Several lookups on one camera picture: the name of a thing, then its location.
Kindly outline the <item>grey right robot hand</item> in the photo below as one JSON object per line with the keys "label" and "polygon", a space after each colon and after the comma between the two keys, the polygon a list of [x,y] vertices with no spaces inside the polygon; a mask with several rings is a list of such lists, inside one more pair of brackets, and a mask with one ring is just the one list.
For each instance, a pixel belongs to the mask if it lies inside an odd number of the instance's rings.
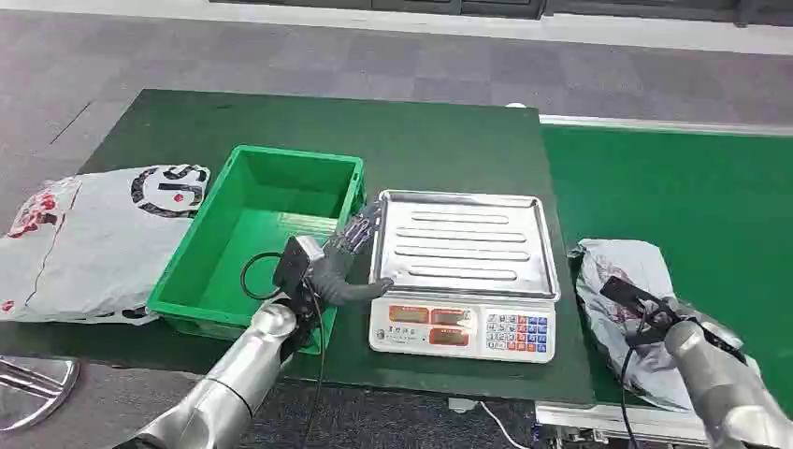
{"label": "grey right robot hand", "polygon": [[733,332],[728,326],[718,321],[710,314],[696,309],[692,304],[685,302],[681,299],[674,299],[673,305],[676,313],[685,319],[694,318],[706,330],[710,331],[724,343],[732,348],[741,350],[743,348],[743,340]]}

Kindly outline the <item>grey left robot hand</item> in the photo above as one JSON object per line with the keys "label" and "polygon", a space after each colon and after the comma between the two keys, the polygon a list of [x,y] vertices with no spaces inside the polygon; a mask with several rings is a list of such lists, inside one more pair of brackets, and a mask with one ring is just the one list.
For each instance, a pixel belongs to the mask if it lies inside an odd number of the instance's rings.
{"label": "grey left robot hand", "polygon": [[393,287],[391,278],[366,284],[346,281],[354,259],[375,237],[381,217],[380,201],[367,204],[324,244],[324,257],[315,263],[309,282],[326,303],[341,306],[351,301],[370,301],[382,297]]}

